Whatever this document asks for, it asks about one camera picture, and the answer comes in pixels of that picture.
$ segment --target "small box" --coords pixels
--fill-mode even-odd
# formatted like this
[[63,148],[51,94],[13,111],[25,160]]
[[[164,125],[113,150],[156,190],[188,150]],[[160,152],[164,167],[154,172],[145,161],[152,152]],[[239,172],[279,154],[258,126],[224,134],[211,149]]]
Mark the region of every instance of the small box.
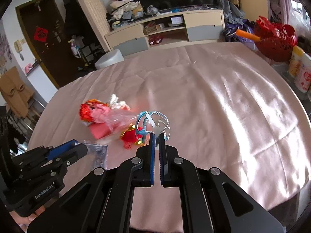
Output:
[[239,5],[238,0],[230,0],[234,5]]
[[163,28],[164,28],[164,24],[160,23],[160,24],[157,24],[157,25],[154,25],[154,26],[147,27],[146,29],[143,30],[143,32],[144,32],[145,35],[148,35],[150,33],[159,31],[160,29],[163,29]]
[[181,24],[183,23],[183,17],[171,17],[172,24]]

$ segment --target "red fu sticker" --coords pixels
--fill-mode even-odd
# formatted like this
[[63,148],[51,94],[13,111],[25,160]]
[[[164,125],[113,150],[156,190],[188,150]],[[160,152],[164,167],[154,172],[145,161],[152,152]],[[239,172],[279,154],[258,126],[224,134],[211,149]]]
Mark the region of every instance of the red fu sticker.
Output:
[[48,36],[48,30],[37,27],[35,35],[34,35],[34,40],[38,40],[41,42],[46,42],[46,38]]

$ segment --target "plastic bottle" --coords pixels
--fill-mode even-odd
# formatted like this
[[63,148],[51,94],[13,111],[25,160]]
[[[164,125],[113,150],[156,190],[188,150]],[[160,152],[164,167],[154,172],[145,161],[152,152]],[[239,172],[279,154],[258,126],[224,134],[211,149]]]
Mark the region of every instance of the plastic bottle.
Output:
[[302,64],[295,79],[295,85],[301,92],[306,93],[311,83],[311,57],[305,53],[301,61]]
[[157,44],[159,44],[159,43],[162,42],[162,39],[163,39],[163,38],[162,38],[161,35],[157,35],[156,38],[155,38],[155,41],[156,41]]
[[290,60],[290,66],[288,68],[288,73],[293,78],[295,78],[298,74],[299,68],[301,66],[301,59],[303,55],[304,55],[304,50],[301,49],[299,46],[294,46],[292,58]]
[[149,38],[149,45],[153,45],[155,43],[154,37]]

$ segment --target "wall-mounted phone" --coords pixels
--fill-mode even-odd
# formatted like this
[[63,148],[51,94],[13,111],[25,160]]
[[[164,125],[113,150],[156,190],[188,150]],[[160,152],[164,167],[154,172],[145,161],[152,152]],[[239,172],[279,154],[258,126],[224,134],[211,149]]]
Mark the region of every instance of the wall-mounted phone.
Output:
[[20,54],[21,60],[24,61],[24,57],[21,54],[21,51],[23,50],[23,47],[21,46],[21,42],[19,40],[16,40],[14,42],[14,48],[15,48],[15,51]]

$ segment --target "white round bin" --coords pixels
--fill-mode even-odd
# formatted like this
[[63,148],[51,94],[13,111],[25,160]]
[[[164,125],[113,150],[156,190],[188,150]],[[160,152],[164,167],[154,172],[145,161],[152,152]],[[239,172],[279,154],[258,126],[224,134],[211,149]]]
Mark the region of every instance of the white round bin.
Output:
[[105,55],[101,56],[99,60],[97,60],[95,67],[97,70],[99,70],[121,61],[124,61],[124,58],[120,50],[111,50],[110,52],[107,52]]

